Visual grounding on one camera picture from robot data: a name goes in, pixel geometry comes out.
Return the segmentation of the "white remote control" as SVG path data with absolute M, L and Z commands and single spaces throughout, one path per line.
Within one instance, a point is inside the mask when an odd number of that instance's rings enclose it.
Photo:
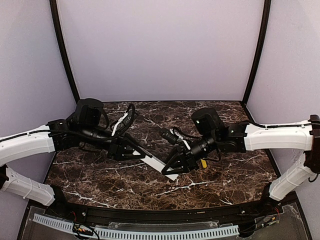
M 162 170 L 165 167 L 165 163 L 155 157 L 153 154 L 148 152 L 147 150 L 143 149 L 145 157 L 139 156 L 138 159 L 143 161 L 145 164 L 149 165 L 152 167 L 154 170 L 158 171 L 159 173 L 162 174 Z M 141 155 L 137 150 L 133 151 L 133 155 L 137 157 L 138 155 Z M 165 177 L 169 178 L 172 181 L 175 181 L 178 178 L 178 174 L 169 174 L 165 175 Z

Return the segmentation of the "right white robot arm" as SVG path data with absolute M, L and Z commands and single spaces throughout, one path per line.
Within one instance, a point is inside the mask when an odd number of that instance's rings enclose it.
M 264 149 L 296 149 L 302 154 L 279 178 L 265 187 L 262 202 L 278 203 L 307 179 L 320 173 L 320 117 L 296 123 L 262 125 L 239 122 L 225 126 L 217 111 L 205 107 L 195 111 L 191 119 L 200 138 L 183 143 L 173 130 L 164 129 L 161 136 L 175 147 L 162 169 L 163 175 L 189 173 L 198 169 L 198 161 L 212 151 L 245 153 Z

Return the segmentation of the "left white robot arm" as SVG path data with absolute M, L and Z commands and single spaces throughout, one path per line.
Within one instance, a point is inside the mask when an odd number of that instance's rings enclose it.
M 38 128 L 0 139 L 0 190 L 36 201 L 44 206 L 66 203 L 60 187 L 48 185 L 23 176 L 8 163 L 37 154 L 53 153 L 89 144 L 107 151 L 107 157 L 117 161 L 144 160 L 151 154 L 141 148 L 127 133 L 137 116 L 135 106 L 130 104 L 121 124 L 113 124 L 113 130 L 101 126 L 104 118 L 110 123 L 104 104 L 93 98 L 80 99 L 75 111 L 66 119 L 50 121 Z

